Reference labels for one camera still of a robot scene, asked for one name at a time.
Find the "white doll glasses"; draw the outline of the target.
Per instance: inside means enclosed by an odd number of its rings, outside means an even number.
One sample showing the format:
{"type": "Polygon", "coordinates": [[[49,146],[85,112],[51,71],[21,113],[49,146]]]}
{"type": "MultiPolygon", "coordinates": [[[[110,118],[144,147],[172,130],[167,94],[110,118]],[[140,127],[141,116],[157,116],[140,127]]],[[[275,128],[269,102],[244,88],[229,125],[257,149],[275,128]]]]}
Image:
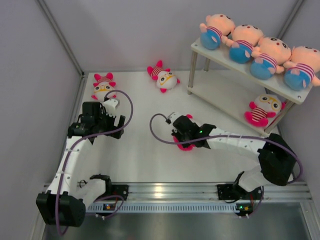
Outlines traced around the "white doll glasses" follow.
{"type": "Polygon", "coordinates": [[[245,120],[255,127],[266,127],[269,119],[275,118],[286,106],[273,94],[261,94],[249,103],[250,111],[244,113],[245,120]]]}

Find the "orange doll table back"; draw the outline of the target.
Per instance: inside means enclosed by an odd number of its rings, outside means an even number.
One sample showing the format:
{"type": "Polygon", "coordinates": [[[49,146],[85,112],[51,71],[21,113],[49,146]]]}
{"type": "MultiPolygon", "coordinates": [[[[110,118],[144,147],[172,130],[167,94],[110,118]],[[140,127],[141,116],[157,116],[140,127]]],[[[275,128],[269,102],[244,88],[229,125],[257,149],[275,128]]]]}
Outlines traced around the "orange doll table back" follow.
{"type": "Polygon", "coordinates": [[[236,27],[234,21],[222,13],[207,15],[205,21],[199,25],[200,42],[208,50],[219,48],[223,38],[227,38],[236,27]]]}

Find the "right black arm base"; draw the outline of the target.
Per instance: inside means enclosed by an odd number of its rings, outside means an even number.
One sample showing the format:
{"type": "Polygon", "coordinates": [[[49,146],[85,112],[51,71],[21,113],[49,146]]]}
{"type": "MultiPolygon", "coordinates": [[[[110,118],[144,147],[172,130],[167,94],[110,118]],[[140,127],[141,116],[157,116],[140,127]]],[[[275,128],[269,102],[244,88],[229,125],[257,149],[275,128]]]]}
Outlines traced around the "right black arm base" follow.
{"type": "Polygon", "coordinates": [[[252,191],[246,191],[242,187],[235,184],[218,184],[217,194],[219,200],[226,201],[260,200],[262,196],[262,188],[257,187],[252,191]]]}

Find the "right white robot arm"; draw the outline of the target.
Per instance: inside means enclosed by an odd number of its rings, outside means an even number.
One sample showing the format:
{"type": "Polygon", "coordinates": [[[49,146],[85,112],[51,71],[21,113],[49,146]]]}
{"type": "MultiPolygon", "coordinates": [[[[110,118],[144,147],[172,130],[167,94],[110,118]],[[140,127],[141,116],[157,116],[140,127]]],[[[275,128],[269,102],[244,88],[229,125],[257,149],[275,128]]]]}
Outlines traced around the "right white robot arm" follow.
{"type": "Polygon", "coordinates": [[[177,112],[169,115],[168,123],[173,127],[171,134],[174,141],[183,150],[193,147],[225,150],[258,163],[237,176],[233,192],[240,199],[246,198],[258,187],[267,184],[286,186],[290,181],[296,159],[279,134],[271,133],[268,137],[233,134],[213,124],[198,125],[191,115],[177,112]]]}

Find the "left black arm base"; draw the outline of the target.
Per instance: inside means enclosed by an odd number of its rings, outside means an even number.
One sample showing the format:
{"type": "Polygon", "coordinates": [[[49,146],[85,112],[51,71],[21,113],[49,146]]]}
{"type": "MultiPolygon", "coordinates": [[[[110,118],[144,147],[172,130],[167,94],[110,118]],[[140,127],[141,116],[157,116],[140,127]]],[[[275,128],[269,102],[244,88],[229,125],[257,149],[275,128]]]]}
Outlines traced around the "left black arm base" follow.
{"type": "Polygon", "coordinates": [[[123,199],[126,201],[129,194],[129,185],[127,184],[112,184],[112,186],[108,186],[106,188],[106,191],[102,194],[100,194],[95,200],[113,196],[113,195],[119,195],[123,197],[123,199]]]}

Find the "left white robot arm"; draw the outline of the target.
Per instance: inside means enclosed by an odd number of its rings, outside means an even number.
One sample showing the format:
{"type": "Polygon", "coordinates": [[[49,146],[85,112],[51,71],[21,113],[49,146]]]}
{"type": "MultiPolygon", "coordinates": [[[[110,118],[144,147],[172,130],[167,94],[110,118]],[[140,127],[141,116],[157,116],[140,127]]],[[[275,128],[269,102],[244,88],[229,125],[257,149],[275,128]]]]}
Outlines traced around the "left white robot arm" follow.
{"type": "Polygon", "coordinates": [[[115,124],[119,104],[116,98],[82,104],[82,113],[68,128],[65,150],[54,179],[36,198],[47,225],[79,227],[87,207],[97,199],[107,200],[112,196],[110,177],[98,171],[99,163],[89,159],[89,153],[99,133],[121,138],[126,118],[121,115],[115,124]]]}

